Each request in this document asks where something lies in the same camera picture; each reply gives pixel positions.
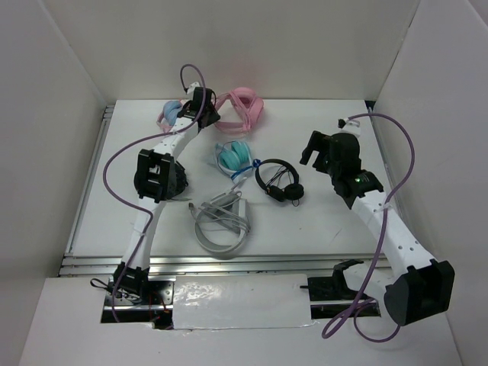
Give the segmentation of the large pink headphones with cable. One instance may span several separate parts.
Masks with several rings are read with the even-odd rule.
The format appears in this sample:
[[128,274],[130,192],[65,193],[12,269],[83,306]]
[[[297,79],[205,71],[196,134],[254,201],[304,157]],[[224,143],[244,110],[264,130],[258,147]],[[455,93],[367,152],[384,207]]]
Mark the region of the large pink headphones with cable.
[[230,135],[249,133],[259,121],[265,106],[264,100],[257,96],[253,89],[238,87],[218,95],[214,105],[215,109],[218,111],[227,101],[233,106],[233,110],[239,116],[240,121],[219,120],[213,125],[219,131]]

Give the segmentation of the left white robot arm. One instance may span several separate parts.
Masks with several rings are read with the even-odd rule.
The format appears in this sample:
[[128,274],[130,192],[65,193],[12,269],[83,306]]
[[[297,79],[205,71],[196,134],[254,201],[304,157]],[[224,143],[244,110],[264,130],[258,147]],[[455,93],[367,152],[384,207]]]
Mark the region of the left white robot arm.
[[163,107],[160,134],[130,143],[109,158],[104,167],[103,182],[108,186],[108,168],[121,153],[139,143],[159,140],[152,149],[141,149],[138,153],[133,180],[138,197],[135,204],[107,188],[119,202],[137,210],[130,243],[114,272],[111,289],[111,293],[122,290],[131,303],[139,304],[149,297],[150,252],[159,217],[167,201],[188,186],[185,168],[178,162],[178,157],[202,129],[220,119],[213,90],[195,85],[186,92],[190,97],[186,102],[170,101]]

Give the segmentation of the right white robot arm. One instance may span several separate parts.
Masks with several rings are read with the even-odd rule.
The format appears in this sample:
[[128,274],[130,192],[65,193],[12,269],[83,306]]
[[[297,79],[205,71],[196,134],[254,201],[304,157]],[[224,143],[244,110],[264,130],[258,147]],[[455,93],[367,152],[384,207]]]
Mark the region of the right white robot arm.
[[331,136],[314,131],[302,152],[306,165],[317,153],[313,167],[330,176],[334,191],[382,243],[393,272],[386,278],[360,260],[348,260],[333,269],[332,290],[346,299],[355,292],[375,299],[383,314],[398,326],[448,310],[454,285],[454,268],[424,249],[387,201],[377,177],[361,167],[358,138],[350,133]]

